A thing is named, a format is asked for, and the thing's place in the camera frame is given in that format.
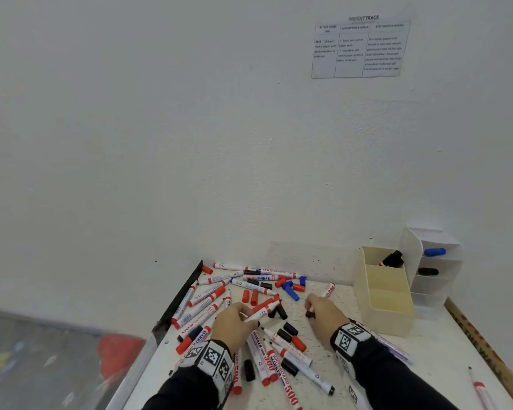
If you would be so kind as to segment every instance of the gray floor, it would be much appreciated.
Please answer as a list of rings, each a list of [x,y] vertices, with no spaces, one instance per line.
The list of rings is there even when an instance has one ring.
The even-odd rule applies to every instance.
[[[104,408],[100,337],[0,316],[0,410]]]

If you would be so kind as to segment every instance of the white wall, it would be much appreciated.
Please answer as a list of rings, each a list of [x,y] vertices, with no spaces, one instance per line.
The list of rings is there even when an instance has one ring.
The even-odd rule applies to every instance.
[[[367,14],[401,76],[311,80]],[[202,257],[349,278],[408,221],[513,368],[513,0],[0,0],[0,309],[147,335]]]

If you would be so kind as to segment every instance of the white table surface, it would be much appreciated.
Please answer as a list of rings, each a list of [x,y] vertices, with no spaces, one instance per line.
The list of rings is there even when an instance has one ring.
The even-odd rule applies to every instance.
[[[228,272],[215,270],[212,276],[226,273]],[[299,338],[308,346],[305,354],[313,359],[312,369],[335,387],[335,394],[328,397],[325,392],[311,383],[303,374],[299,373],[296,377],[288,374],[304,409],[355,409],[356,407],[343,386],[342,372],[334,354],[326,350],[316,340],[308,319],[305,317],[304,299],[306,295],[310,292],[320,294],[326,287],[326,283],[307,281],[306,292],[299,293],[300,301],[298,302],[294,302],[282,289],[274,289],[280,293],[283,307],[289,317],[286,321],[282,321],[276,314],[274,319],[264,317],[261,324],[266,328],[277,330],[283,326],[284,322],[289,322],[297,328]],[[208,286],[200,286],[196,293],[198,294],[206,288]],[[241,302],[242,288],[230,284],[226,289],[230,289],[232,293],[232,302]],[[268,296],[260,294],[259,303],[267,298]],[[336,285],[330,299],[346,315],[357,320],[360,319],[353,287]],[[179,344],[177,341],[179,332],[173,326],[167,332],[127,401],[124,410],[141,409],[146,400],[155,394],[163,382],[168,379],[169,371],[179,359],[179,355],[175,351]],[[512,398],[446,309],[443,310],[437,321],[415,320],[407,338],[385,337],[411,354],[415,360],[415,364],[410,366],[413,372],[435,387],[460,410],[482,409],[469,379],[468,366],[473,367],[475,375],[488,388],[498,409],[513,410]],[[247,345],[243,347],[242,355],[243,360],[250,358]],[[253,382],[247,383],[245,375],[242,376],[243,393],[239,396],[231,393],[225,409],[291,409],[279,382],[264,387],[258,379],[258,374],[256,377]]]

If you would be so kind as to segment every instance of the paper sign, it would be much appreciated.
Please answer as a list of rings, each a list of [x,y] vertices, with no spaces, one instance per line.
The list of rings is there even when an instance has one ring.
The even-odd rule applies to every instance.
[[[350,17],[349,24],[317,26],[312,79],[399,76],[410,21],[378,18]]]

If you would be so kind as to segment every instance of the beige plastic box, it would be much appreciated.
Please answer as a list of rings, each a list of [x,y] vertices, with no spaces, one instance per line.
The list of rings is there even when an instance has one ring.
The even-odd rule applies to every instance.
[[[363,246],[354,291],[363,324],[376,332],[405,337],[414,321],[414,305],[404,266],[378,266],[394,249]]]

